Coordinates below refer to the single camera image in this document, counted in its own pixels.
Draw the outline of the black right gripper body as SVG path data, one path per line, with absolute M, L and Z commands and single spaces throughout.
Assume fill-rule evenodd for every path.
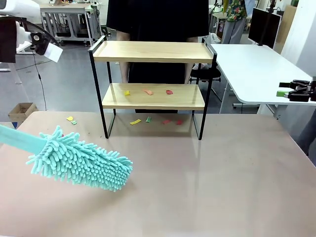
M 316 101 L 316 81 L 315 80 L 310 82 L 307 91 L 308 91 L 310 101 Z

